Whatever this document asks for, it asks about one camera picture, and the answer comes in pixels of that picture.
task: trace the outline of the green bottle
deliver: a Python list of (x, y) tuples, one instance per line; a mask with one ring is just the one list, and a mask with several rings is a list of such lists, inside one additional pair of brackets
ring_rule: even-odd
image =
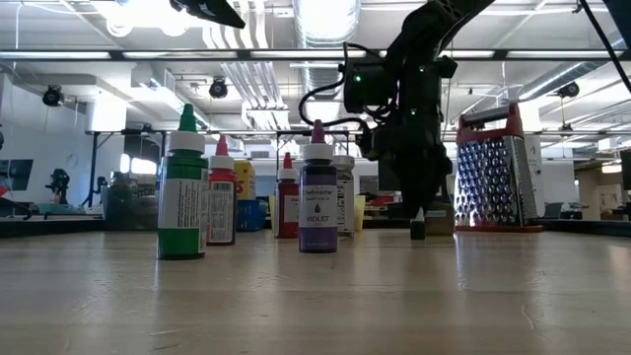
[(158, 259), (193, 259), (206, 253), (208, 160), (201, 158), (205, 139), (197, 134), (195, 121), (193, 106), (185, 105), (162, 161)]

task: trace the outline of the wooden table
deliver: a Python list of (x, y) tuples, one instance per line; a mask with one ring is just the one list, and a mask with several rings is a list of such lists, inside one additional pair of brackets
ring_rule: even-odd
[(9, 354), (628, 354), (631, 240), (365, 231), (335, 254), (239, 235), (157, 261), (153, 234), (0, 241)]

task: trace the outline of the jar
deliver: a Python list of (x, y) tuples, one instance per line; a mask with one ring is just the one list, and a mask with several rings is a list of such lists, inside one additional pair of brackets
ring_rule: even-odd
[(349, 156), (333, 157), (337, 168), (337, 236), (355, 236), (355, 159)]

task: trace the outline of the box grater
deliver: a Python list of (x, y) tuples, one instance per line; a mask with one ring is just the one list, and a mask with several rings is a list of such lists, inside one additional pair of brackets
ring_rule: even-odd
[[(506, 127), (484, 130), (503, 119)], [(537, 214), (518, 105), (461, 116), (456, 143), (456, 230), (531, 229)]]

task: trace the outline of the red grater handle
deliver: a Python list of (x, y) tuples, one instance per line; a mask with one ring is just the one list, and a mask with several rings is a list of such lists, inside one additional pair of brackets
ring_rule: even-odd
[[(506, 127), (487, 131), (476, 131), (473, 128), (476, 125), (500, 119), (506, 119)], [(520, 114), (520, 107), (517, 104), (493, 108), (480, 113), (463, 114), (460, 117), (457, 129), (456, 143), (477, 142), (507, 136), (524, 138), (522, 116)]]

